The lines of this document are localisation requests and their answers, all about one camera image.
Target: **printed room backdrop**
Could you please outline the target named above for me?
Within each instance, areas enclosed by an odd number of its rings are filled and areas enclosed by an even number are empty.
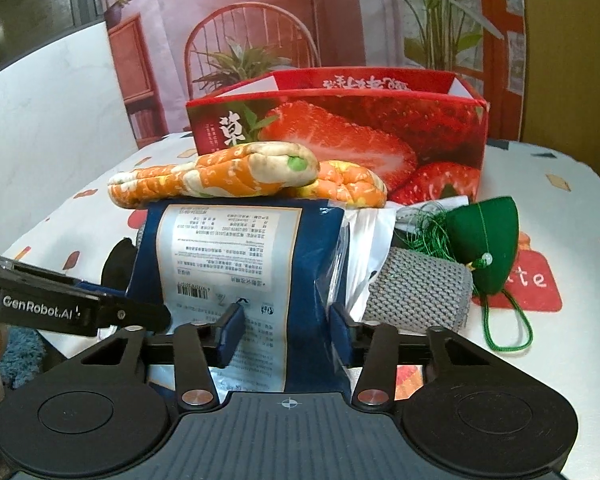
[[[490,137],[520,136],[523,0],[102,0],[139,146],[189,129],[187,100],[271,70],[422,66],[491,104]],[[230,59],[230,44],[242,58]]]

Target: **gray mesh fabric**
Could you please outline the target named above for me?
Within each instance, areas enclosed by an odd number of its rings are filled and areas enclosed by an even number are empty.
[[[474,282],[464,265],[392,247],[369,285],[363,320],[421,332],[430,326],[464,327]]]

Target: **red strawberry box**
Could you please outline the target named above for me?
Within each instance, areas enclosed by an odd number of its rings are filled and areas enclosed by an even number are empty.
[[[318,160],[369,168],[406,205],[475,199],[488,112],[451,72],[381,67],[280,70],[187,103],[200,155],[256,140],[297,142]]]

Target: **white table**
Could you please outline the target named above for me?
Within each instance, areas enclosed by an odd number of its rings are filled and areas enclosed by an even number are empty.
[[[14,257],[31,246],[25,262],[61,270],[67,255],[79,250],[77,265],[67,273],[97,282],[110,249],[121,238],[136,235],[126,222],[129,212],[112,208],[103,190],[109,175],[128,170],[148,156],[152,159],[147,165],[184,162],[175,157],[187,155],[191,148],[192,139],[182,134],[143,148],[84,188],[98,189],[97,193],[69,199],[50,215],[49,222],[41,222],[24,235],[5,256]],[[547,152],[519,143],[510,143],[508,150],[486,149],[480,197],[511,195],[515,199],[520,227],[530,235],[532,248],[547,258],[563,302],[560,312],[528,313],[535,332],[532,347],[502,357],[571,402],[580,429],[563,473],[569,480],[600,480],[600,179],[563,154],[532,156]],[[562,177],[571,191],[552,186],[547,173]],[[99,233],[97,240],[94,232]],[[40,250],[50,239],[51,245]],[[501,345],[516,342],[521,333],[512,311],[496,309],[491,331]],[[465,335],[486,348],[478,307],[470,312]],[[67,356],[95,341],[61,335],[48,335],[48,339]]]

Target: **flower pot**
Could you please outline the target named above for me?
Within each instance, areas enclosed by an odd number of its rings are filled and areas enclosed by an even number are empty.
[[[122,5],[115,3],[104,11],[104,21],[107,24],[107,30],[115,27],[122,19]]]

